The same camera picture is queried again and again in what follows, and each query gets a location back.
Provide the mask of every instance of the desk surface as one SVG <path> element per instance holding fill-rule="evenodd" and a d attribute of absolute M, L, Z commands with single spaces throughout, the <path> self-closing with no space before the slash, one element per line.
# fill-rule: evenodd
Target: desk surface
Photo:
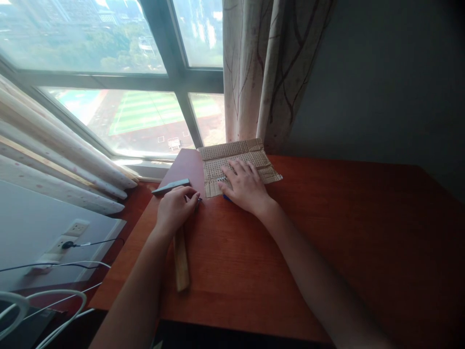
<path fill-rule="evenodd" d="M 463 206 L 421 168 L 269 156 L 268 192 L 405 347 L 459 338 L 465 305 Z M 181 150 L 160 186 L 188 177 L 204 197 L 200 154 Z M 222 197 L 185 225 L 190 290 L 178 294 L 172 247 L 163 319 L 313 341 L 329 338 L 260 222 Z M 108 310 L 156 223 L 152 198 L 90 306 Z"/>

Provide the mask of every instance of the wooden stick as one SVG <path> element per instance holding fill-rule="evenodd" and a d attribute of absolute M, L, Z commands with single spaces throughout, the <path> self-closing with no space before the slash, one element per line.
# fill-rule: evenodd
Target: wooden stick
<path fill-rule="evenodd" d="M 178 229 L 174 235 L 174 266 L 176 268 L 176 287 L 178 292 L 189 287 L 189 265 L 187 264 L 184 228 Z"/>

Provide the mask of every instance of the sheer curtain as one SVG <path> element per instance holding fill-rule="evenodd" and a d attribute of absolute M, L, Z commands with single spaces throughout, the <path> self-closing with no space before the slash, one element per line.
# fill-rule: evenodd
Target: sheer curtain
<path fill-rule="evenodd" d="M 226 140 L 278 152 L 295 120 L 332 0 L 223 0 Z"/>
<path fill-rule="evenodd" d="M 0 180 L 101 214 L 136 178 L 0 76 Z"/>

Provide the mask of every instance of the cardboard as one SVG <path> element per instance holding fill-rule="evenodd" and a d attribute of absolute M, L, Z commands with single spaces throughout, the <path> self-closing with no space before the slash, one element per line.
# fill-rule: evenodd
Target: cardboard
<path fill-rule="evenodd" d="M 257 168 L 262 181 L 265 184 L 277 182 L 282 179 L 270 160 L 266 157 L 263 142 L 260 138 L 212 145 L 199 148 L 203 161 L 203 174 L 205 175 L 205 195 L 207 198 L 222 195 L 217 182 L 222 181 L 232 188 L 231 183 L 225 177 L 221 166 L 229 167 L 228 160 L 240 158 L 243 161 L 250 161 Z"/>

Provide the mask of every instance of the cable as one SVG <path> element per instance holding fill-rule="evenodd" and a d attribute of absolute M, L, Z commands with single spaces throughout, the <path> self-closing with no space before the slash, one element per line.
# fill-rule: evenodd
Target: cable
<path fill-rule="evenodd" d="M 81 292 L 82 292 L 82 293 L 85 293 L 85 292 L 87 292 L 87 291 L 89 291 L 89 290 L 91 290 L 91 289 L 93 289 L 93 288 L 96 288 L 96 287 L 100 286 L 101 284 L 102 284 L 102 283 L 98 283 L 98 284 L 96 284 L 96 285 L 94 285 L 94 286 L 92 286 L 92 287 L 90 287 L 90 288 L 88 288 L 88 289 L 86 289 L 86 290 L 84 290 L 84 291 L 81 291 Z M 47 305 L 45 308 L 39 309 L 39 310 L 37 310 L 35 313 L 32 313 L 31 315 L 26 316 L 26 317 L 23 319 L 23 321 L 26 320 L 26 319 L 28 319 L 28 318 L 30 318 L 30 317 L 32 317 L 32 316 L 34 316 L 34 315 L 36 315 L 36 314 L 38 314 L 38 313 L 40 313 L 40 312 L 42 312 L 42 311 L 44 311 L 44 310 L 46 310 L 46 309 L 48 309 L 48 308 L 50 308 L 50 307 L 52 307 L 52 306 L 54 306 L 54 305 L 56 305 L 56 304 L 58 304 L 58 303 L 61 303 L 62 301 L 67 301 L 68 299 L 73 298 L 73 297 L 74 297 L 74 295 L 69 296 L 69 297 L 66 297 L 66 298 L 63 298 L 62 300 L 56 301 L 55 303 L 49 304 L 49 305 Z"/>
<path fill-rule="evenodd" d="M 103 262 L 97 262 L 97 261 L 79 261 L 77 263 L 97 263 L 97 264 L 100 264 L 100 265 L 104 265 L 105 267 L 107 268 L 111 268 L 111 266 L 109 266 L 108 264 L 106 263 L 103 263 Z M 53 266 L 66 266 L 66 265 L 77 265 L 77 264 L 74 264 L 74 263 L 65 263 L 65 264 L 52 264 Z M 37 347 L 36 349 L 43 349 L 45 348 L 52 340 L 54 340 L 73 320 L 75 320 L 76 318 L 78 317 L 81 317 L 85 314 L 88 314 L 92 311 L 94 311 L 95 309 L 88 309 L 86 310 L 85 312 L 81 313 L 82 309 L 84 308 L 85 304 L 86 304 L 86 301 L 87 301 L 87 296 L 85 295 L 84 292 L 87 292 L 97 286 L 100 286 L 102 283 L 99 283 L 99 284 L 96 284 L 84 291 L 76 291 L 76 290 L 69 290 L 69 289 L 58 289 L 58 290 L 50 290 L 50 291 L 43 291 L 43 292 L 38 292 L 38 293 L 34 293 L 30 296 L 27 296 L 27 297 L 23 297 L 21 295 L 18 295 L 16 293 L 10 293 L 10 292 L 0 292 L 0 299 L 1 300 L 6 300 L 6 301 L 9 301 L 9 302 L 12 302 L 14 304 L 12 304 L 11 306 L 9 306 L 7 309 L 5 309 L 1 314 L 0 314 L 0 319 L 2 319 L 8 312 L 10 312 L 13 308 L 15 308 L 16 306 L 19 307 L 19 314 L 18 316 L 16 317 L 16 319 L 14 320 L 13 324 L 11 324 L 7 329 L 5 329 L 4 331 L 2 331 L 0 333 L 0 340 L 2 338 L 4 338 L 6 335 L 8 335 L 11 331 L 13 331 L 18 325 L 20 322 L 24 321 L 25 319 L 27 318 L 30 318 L 31 316 L 34 316 L 35 314 L 38 314 L 40 313 L 41 311 L 45 310 L 45 309 L 48 309 L 49 307 L 51 306 L 54 306 L 55 304 L 58 304 L 62 301 L 65 301 L 67 299 L 70 299 L 74 296 L 80 296 L 81 299 L 82 299 L 82 304 L 80 306 L 80 308 L 78 309 L 78 311 L 68 320 L 66 321 L 64 324 L 62 324 L 61 326 L 59 326 L 58 328 L 56 328 L 54 331 L 52 331 L 52 333 L 50 333 Z M 35 297 L 40 297 L 40 296 L 43 296 L 43 295 L 47 295 L 47 294 L 55 294 L 55 293 L 71 293 L 72 296 L 70 297 L 66 297 L 60 301 L 57 301 L 49 306 L 47 306 L 46 308 L 42 308 L 38 311 L 36 311 L 35 313 L 27 316 L 27 317 L 24 317 L 26 314 L 27 314 L 27 311 L 29 310 L 29 307 L 30 307 L 30 303 L 29 303 L 29 299 L 32 299 L 32 298 L 35 298 Z"/>
<path fill-rule="evenodd" d="M 61 266 L 61 265 L 66 265 L 66 266 L 81 267 L 81 268 L 85 268 L 85 269 L 95 269 L 95 268 L 98 268 L 98 267 L 99 267 L 99 266 L 96 266 L 96 267 L 86 267 L 86 266 L 83 266 L 83 265 L 80 265 L 80 264 L 75 264 L 75 263 L 66 263 L 66 264 L 60 264 L 60 263 L 33 263 L 33 264 L 26 264 L 26 265 L 19 266 L 19 267 L 12 267 L 12 268 L 0 269 L 0 272 L 2 272 L 2 271 L 8 271 L 8 270 L 20 269 L 20 268 L 26 268 L 26 267 L 34 267 L 34 266 L 36 266 L 36 265 L 50 265 L 50 266 L 53 266 L 53 267 L 59 267 L 59 266 Z"/>
<path fill-rule="evenodd" d="M 13 303 L 0 314 L 0 320 L 7 313 L 9 313 L 10 310 L 12 310 L 14 307 L 16 306 L 19 307 L 19 314 L 16 316 L 16 319 L 7 329 L 3 330 L 0 333 L 0 340 L 2 340 L 11 331 L 13 331 L 19 325 L 19 323 L 24 319 L 24 316 L 28 313 L 28 310 L 29 310 L 29 300 L 27 298 L 24 298 L 21 295 L 18 295 L 16 293 L 11 293 L 11 292 L 0 292 L 0 300 Z"/>
<path fill-rule="evenodd" d="M 86 305 L 87 296 L 83 292 L 76 291 L 76 290 L 66 290 L 66 289 L 50 290 L 50 291 L 35 293 L 26 298 L 30 299 L 30 298 L 35 298 L 38 296 L 42 296 L 46 294 L 54 294 L 54 293 L 71 293 L 74 296 L 80 296 L 82 299 L 81 307 L 79 307 L 78 311 L 68 321 L 66 321 L 63 325 L 59 326 L 54 331 L 52 331 L 52 333 L 50 333 L 47 337 L 45 337 L 45 339 L 42 342 L 40 342 L 40 344 L 36 347 L 36 349 L 45 348 L 52 340 L 55 339 L 56 336 L 58 336 L 66 328 L 66 326 L 68 326 L 75 318 L 78 317 L 78 315 L 80 314 L 80 312 Z"/>
<path fill-rule="evenodd" d="M 62 263 L 62 264 L 57 264 L 57 266 L 61 267 L 61 266 L 66 266 L 66 265 L 75 265 L 76 263 L 97 263 L 97 264 L 100 264 L 100 265 L 104 265 L 108 269 L 111 268 L 111 266 L 109 266 L 108 264 L 103 263 L 103 262 L 98 262 L 98 261 L 79 261 L 79 262 L 73 262 L 73 263 Z"/>
<path fill-rule="evenodd" d="M 72 241 L 67 241 L 62 245 L 62 249 L 67 250 L 67 249 L 69 249 L 71 247 L 85 247 L 85 246 L 98 245 L 98 244 L 101 244 L 101 243 L 104 243 L 104 242 L 110 242 L 110 241 L 115 241 L 115 240 L 121 240 L 123 242 L 123 246 L 124 246 L 125 240 L 123 238 L 114 238 L 114 239 L 110 239 L 110 240 L 93 242 L 93 243 L 87 242 L 87 243 L 81 244 L 81 245 L 76 245 Z"/>
<path fill-rule="evenodd" d="M 5 330 L 3 330 L 0 333 L 0 339 L 3 339 L 6 335 L 8 335 L 10 332 L 12 332 L 18 325 L 19 323 L 24 319 L 24 315 L 27 313 L 29 310 L 29 300 L 31 298 L 47 295 L 47 294 L 55 294 L 55 293 L 71 293 L 73 296 L 80 296 L 82 299 L 82 304 L 79 310 L 69 319 L 67 322 L 65 322 L 66 326 L 71 323 L 82 311 L 84 306 L 86 305 L 87 301 L 87 296 L 80 291 L 76 290 L 68 290 L 68 289 L 58 289 L 58 290 L 49 290 L 49 291 L 43 291 L 43 292 L 38 292 L 34 293 L 30 296 L 23 297 L 21 295 L 18 295 L 16 293 L 10 293 L 10 292 L 2 292 L 0 293 L 2 299 L 5 299 L 7 301 L 10 301 L 14 304 L 10 305 L 8 308 L 6 308 L 1 314 L 0 314 L 0 319 L 4 317 L 8 312 L 10 312 L 13 308 L 16 306 L 19 307 L 19 315 L 16 317 L 14 322 L 8 326 Z M 47 336 L 36 349 L 42 349 L 44 348 L 50 341 L 52 341 L 58 334 L 64 330 L 66 326 L 60 326 L 58 329 L 54 330 L 49 336 Z"/>

